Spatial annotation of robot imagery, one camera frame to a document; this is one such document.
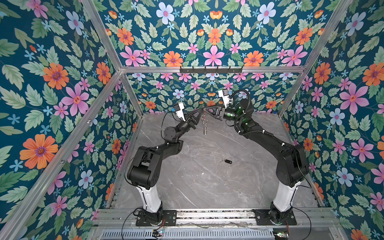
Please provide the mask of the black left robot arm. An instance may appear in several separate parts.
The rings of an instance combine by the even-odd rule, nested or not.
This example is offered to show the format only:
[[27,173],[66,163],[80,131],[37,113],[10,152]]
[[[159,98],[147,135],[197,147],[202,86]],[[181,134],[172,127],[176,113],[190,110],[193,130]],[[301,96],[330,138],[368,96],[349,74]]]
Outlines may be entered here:
[[164,143],[155,147],[141,146],[131,160],[126,171],[127,182],[136,187],[143,201],[143,209],[149,214],[162,211],[162,201],[157,191],[163,160],[179,154],[184,141],[181,137],[191,129],[195,129],[204,113],[203,109],[185,115],[179,123],[165,128],[162,139]]

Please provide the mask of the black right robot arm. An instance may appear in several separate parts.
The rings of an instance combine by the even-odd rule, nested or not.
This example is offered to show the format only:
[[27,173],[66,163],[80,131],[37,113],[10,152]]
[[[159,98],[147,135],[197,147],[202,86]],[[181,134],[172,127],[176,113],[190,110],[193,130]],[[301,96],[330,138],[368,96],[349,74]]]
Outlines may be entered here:
[[253,119],[254,108],[246,99],[232,107],[214,105],[204,110],[218,120],[233,121],[234,129],[240,136],[259,144],[275,157],[278,161],[276,176],[279,186],[271,210],[276,213],[291,210],[296,189],[309,170],[304,148],[284,142],[266,131]]

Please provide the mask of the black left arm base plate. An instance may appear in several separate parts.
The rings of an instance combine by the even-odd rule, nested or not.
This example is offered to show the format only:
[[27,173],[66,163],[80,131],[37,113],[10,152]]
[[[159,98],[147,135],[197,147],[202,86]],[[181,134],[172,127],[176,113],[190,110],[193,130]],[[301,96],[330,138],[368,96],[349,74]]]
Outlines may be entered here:
[[141,210],[136,220],[137,227],[155,227],[155,226],[171,226],[176,225],[177,220],[176,210],[159,210],[158,213],[149,213]]

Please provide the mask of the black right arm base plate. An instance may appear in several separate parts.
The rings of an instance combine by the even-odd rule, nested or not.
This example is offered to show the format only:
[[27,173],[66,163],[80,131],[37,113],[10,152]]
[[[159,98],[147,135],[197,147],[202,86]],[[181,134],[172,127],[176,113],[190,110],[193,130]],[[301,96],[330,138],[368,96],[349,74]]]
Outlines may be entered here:
[[297,221],[292,210],[286,212],[279,212],[276,209],[272,210],[257,210],[254,209],[252,212],[255,214],[255,219],[258,226],[296,226]]

